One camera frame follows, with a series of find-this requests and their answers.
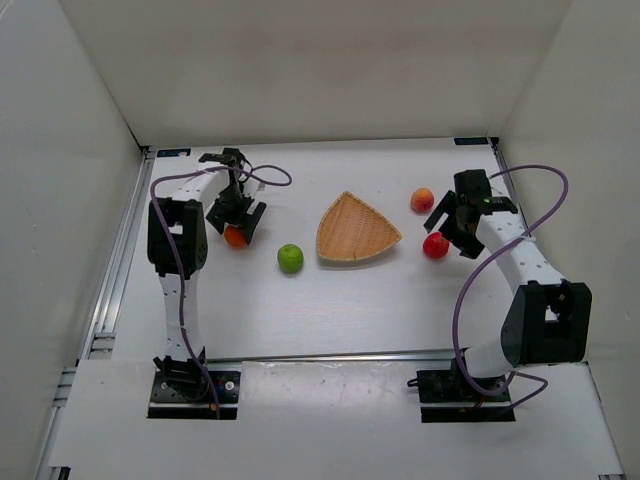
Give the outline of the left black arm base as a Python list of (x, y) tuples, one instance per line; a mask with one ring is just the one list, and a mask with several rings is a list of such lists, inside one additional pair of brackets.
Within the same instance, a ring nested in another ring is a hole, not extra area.
[(209, 370), (210, 380), (192, 360), (153, 359), (155, 374), (149, 396), (150, 419), (235, 420), (241, 372)]

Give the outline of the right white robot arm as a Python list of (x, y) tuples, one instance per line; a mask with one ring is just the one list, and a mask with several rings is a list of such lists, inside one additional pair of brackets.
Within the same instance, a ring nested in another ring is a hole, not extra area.
[(525, 232), (517, 208), (507, 197), (446, 193), (424, 224), (436, 228), (460, 250), (476, 259), (483, 251), (495, 262), (514, 298), (497, 337), (461, 353), (468, 375), (485, 379), (522, 366), (574, 363), (586, 352), (592, 293), (571, 282), (540, 252)]

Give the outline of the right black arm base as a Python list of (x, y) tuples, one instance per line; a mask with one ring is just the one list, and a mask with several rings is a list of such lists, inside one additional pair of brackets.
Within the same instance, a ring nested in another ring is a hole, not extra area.
[(455, 361), (448, 370), (418, 370), (407, 381), (416, 390), (426, 424), (509, 423), (515, 421), (508, 390), (497, 396), (473, 389)]

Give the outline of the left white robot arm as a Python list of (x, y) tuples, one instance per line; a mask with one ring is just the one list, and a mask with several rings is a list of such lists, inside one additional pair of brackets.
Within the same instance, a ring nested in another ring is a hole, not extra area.
[(255, 200), (264, 182), (246, 169), (205, 168), (163, 176), (152, 182), (147, 257), (157, 273), (166, 315), (165, 358), (203, 361), (199, 328), (198, 277), (208, 257), (207, 229), (225, 236), (234, 231), (248, 245), (266, 210)]

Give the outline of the orange fake fruit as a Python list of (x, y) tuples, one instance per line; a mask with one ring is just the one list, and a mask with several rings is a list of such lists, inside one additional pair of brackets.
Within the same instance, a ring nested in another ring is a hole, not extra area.
[(242, 249), (248, 246), (248, 242), (242, 230), (233, 225), (228, 225), (226, 227), (223, 237), (231, 248)]

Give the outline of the red fake apple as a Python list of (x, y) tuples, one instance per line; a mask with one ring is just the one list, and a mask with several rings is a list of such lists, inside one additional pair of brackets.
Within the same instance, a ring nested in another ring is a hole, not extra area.
[(430, 259), (440, 260), (444, 258), (450, 248), (450, 242), (441, 232), (429, 234), (422, 245), (423, 253)]

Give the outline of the green fake apple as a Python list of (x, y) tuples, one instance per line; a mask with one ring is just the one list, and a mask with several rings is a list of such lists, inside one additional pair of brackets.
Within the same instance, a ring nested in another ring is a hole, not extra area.
[(287, 275), (298, 273), (304, 264), (304, 254), (299, 246), (285, 244), (277, 252), (277, 261), (280, 270)]

